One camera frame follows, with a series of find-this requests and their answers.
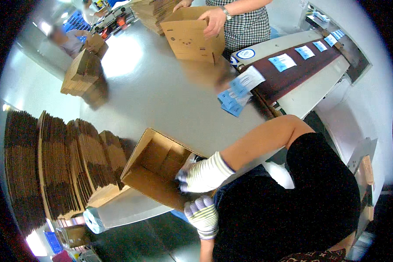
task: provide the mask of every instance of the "blue container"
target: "blue container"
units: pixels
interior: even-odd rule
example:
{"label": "blue container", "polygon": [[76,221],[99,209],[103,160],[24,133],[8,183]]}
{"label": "blue container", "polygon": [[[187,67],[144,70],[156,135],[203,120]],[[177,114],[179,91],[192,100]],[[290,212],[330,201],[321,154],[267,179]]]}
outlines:
{"label": "blue container", "polygon": [[47,238],[47,241],[49,245],[51,246],[52,251],[54,254],[58,254],[59,252],[63,251],[63,247],[61,246],[61,243],[58,241],[57,236],[55,235],[54,232],[43,232],[45,234],[45,237]]}
{"label": "blue container", "polygon": [[[91,26],[86,23],[86,21],[83,19],[82,14],[79,11],[75,11],[74,14],[72,14],[72,16],[68,18],[67,22],[63,24],[62,28],[64,32],[67,33],[68,31],[73,29],[90,31]],[[85,36],[78,36],[77,38],[80,39],[82,43],[84,43],[84,41],[86,40]]]}

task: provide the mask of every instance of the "person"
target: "person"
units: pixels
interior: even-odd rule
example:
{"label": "person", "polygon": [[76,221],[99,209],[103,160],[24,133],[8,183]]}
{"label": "person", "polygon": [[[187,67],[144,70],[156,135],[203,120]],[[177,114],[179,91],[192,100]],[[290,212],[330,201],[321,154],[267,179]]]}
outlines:
{"label": "person", "polygon": [[[173,12],[191,6],[192,1],[182,0],[173,8]],[[206,5],[219,7],[208,10],[198,18],[209,18],[204,36],[216,36],[224,27],[223,55],[226,59],[238,50],[269,40],[271,28],[265,6],[271,2],[272,0],[205,0]]]}
{"label": "person", "polygon": [[323,135],[296,116],[269,120],[209,159],[180,170],[180,189],[215,190],[236,170],[282,147],[288,149],[294,189],[279,186],[259,165],[218,189],[214,199],[203,195],[185,204],[183,213],[201,239],[201,262],[344,256],[338,243],[352,236],[360,216],[357,182]]}
{"label": "person", "polygon": [[99,18],[107,14],[107,10],[105,8],[99,10],[92,3],[92,0],[84,0],[82,9],[83,19],[90,25],[96,24],[99,21]]}
{"label": "person", "polygon": [[48,40],[58,45],[62,51],[71,58],[76,58],[80,53],[83,43],[78,39],[78,36],[86,36],[86,42],[92,37],[89,31],[86,30],[70,30],[64,33],[60,26],[52,25],[47,34]]}

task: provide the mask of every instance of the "factory worker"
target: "factory worker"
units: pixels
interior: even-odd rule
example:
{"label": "factory worker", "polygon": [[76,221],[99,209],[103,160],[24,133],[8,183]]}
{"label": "factory worker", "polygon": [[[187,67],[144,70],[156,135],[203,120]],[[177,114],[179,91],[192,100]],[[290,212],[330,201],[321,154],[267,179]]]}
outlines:
{"label": "factory worker", "polygon": [[296,116],[269,120],[180,171],[181,190],[214,190],[281,147],[288,149],[294,189],[280,186],[259,165],[219,188],[213,199],[204,195],[185,204],[183,213],[201,239],[201,262],[343,261],[343,243],[358,227],[358,185],[324,137]]}
{"label": "factory worker", "polygon": [[86,36],[86,41],[92,37],[90,32],[86,30],[70,30],[64,33],[60,26],[53,25],[47,38],[74,59],[83,47],[83,43],[77,38],[78,36]]}
{"label": "factory worker", "polygon": [[[191,6],[193,0],[182,0],[174,8]],[[269,40],[269,27],[266,5],[272,0],[205,0],[206,5],[218,6],[203,13],[199,20],[209,18],[205,37],[217,35],[224,27],[224,57],[229,59],[233,52]]]}
{"label": "factory worker", "polygon": [[106,8],[99,10],[96,5],[92,3],[92,0],[84,0],[82,9],[83,19],[90,25],[96,24],[99,18],[105,16],[107,13]]}

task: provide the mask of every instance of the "plaid shirt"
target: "plaid shirt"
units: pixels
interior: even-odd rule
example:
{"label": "plaid shirt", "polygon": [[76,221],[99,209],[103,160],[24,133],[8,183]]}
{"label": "plaid shirt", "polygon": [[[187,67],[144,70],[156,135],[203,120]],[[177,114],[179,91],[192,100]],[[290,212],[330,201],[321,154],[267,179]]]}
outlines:
{"label": "plaid shirt", "polygon": [[[205,0],[206,5],[226,5],[235,0]],[[271,28],[269,27],[268,12],[266,7],[255,11],[233,16],[224,24],[225,51],[230,54],[269,40]]]}

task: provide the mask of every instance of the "gloved hand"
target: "gloved hand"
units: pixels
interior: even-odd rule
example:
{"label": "gloved hand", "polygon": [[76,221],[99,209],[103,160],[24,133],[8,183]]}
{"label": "gloved hand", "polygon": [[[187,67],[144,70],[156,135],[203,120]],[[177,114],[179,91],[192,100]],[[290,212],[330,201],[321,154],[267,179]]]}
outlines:
{"label": "gloved hand", "polygon": [[218,233],[218,213],[209,196],[203,195],[194,202],[186,202],[183,213],[198,230],[199,238],[215,238]]}
{"label": "gloved hand", "polygon": [[176,179],[180,181],[182,192],[203,193],[216,189],[234,173],[220,152],[215,152],[209,159],[196,162],[189,169],[181,169]]}

